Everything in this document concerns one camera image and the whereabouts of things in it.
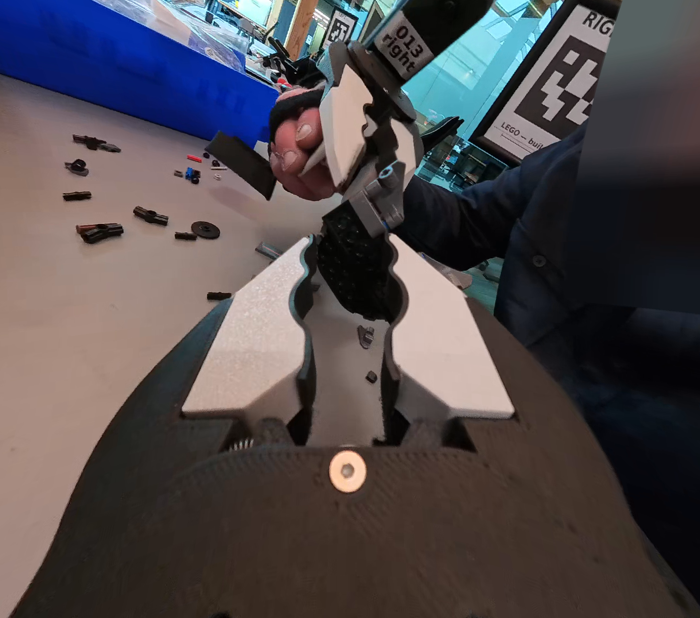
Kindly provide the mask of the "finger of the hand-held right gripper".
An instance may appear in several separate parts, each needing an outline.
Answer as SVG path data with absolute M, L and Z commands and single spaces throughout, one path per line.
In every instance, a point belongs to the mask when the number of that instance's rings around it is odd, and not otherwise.
M 367 109 L 374 104 L 378 84 L 355 61 L 320 61 L 326 86 L 319 105 L 323 142 L 300 173 L 326 165 L 332 184 L 341 193 L 360 193 L 377 173 L 367 156 Z
M 377 172 L 399 161 L 405 164 L 402 187 L 406 188 L 424 157 L 424 144 L 414 121 L 390 118 L 376 131 Z

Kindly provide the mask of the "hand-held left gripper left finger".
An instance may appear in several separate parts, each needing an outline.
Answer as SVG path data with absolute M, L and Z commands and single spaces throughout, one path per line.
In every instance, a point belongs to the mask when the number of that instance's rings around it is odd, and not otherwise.
M 188 418 L 265 418 L 311 412 L 316 366 L 304 318 L 313 306 L 315 237 L 305 236 L 238 290 L 184 402 Z

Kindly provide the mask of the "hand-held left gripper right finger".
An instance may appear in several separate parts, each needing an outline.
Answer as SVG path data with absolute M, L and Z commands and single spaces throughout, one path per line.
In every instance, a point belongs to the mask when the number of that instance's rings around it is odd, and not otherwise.
M 390 276 L 400 292 L 389 333 L 398 413 L 409 424 L 512 418 L 514 406 L 463 291 L 398 237 L 389 243 Z

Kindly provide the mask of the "dark grey lego assembly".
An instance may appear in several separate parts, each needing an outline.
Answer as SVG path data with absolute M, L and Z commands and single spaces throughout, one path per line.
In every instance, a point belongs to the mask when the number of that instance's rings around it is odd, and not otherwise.
M 377 173 L 370 163 L 347 197 L 322 220 L 318 269 L 340 305 L 365 320 L 392 323 L 401 289 L 391 274 L 396 251 L 389 235 L 405 219 L 406 165 L 394 161 Z

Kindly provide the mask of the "person's right forearm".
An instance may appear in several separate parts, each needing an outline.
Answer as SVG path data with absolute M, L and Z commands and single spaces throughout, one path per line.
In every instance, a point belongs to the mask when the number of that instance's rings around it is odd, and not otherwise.
M 455 269 L 519 246 L 564 274 L 564 248 L 587 123 L 492 181 L 449 192 L 418 177 L 404 193 L 407 245 Z

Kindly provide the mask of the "black lego figure model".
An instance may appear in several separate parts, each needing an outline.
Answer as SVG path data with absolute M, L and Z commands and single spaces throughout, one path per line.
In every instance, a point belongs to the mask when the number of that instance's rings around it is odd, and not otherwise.
M 291 85 L 299 85 L 309 67 L 308 57 L 293 61 L 285 46 L 276 37 L 270 37 L 268 45 L 272 47 L 273 52 L 263 56 L 264 67 L 276 72 L 278 79 L 281 77 Z

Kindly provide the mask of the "black brown angled lego connector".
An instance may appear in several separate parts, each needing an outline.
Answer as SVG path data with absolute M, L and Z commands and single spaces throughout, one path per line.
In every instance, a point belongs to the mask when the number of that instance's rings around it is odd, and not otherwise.
M 100 243 L 103 240 L 122 236 L 124 228 L 118 223 L 100 223 L 100 224 L 85 224 L 76 225 L 76 233 L 89 245 Z

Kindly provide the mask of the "person's right hand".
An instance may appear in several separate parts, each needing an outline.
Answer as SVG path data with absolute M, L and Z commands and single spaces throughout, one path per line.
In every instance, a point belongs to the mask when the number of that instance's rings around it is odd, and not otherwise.
M 330 171 L 321 162 L 304 172 L 310 156 L 323 141 L 317 108 L 286 119 L 270 144 L 269 162 L 284 190 L 306 201 L 322 201 L 336 193 Z

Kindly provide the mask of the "small framed marker sign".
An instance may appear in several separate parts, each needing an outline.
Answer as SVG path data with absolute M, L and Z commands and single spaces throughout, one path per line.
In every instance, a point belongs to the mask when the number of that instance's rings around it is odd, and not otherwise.
M 321 48 L 326 50 L 335 42 L 347 43 L 351 40 L 358 17 L 343 9 L 335 8 L 330 16 Z

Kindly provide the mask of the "person's torso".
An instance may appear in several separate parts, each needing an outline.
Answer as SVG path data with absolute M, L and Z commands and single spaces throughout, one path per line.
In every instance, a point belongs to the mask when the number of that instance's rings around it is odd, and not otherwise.
M 512 224 L 495 315 L 578 406 L 699 615 L 699 316 L 568 299 L 561 238 Z

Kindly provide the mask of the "large framed marker sign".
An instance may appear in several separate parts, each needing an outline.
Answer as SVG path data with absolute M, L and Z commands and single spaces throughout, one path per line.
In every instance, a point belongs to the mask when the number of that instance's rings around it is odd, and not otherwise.
M 510 166 L 588 120 L 620 0 L 564 0 L 469 142 Z

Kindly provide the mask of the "clear plastic bags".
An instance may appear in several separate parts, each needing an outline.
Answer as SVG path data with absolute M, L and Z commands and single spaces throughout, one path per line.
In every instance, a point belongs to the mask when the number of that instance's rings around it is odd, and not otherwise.
M 206 55 L 228 68 L 246 72 L 242 36 L 208 24 L 163 0 L 92 0 L 134 22 Z

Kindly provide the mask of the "blue plastic bin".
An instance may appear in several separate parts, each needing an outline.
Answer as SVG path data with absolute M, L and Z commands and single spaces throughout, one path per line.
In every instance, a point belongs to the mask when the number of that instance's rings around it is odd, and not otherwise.
M 1 74 L 201 139 L 269 137 L 277 91 L 92 0 L 1 0 Z

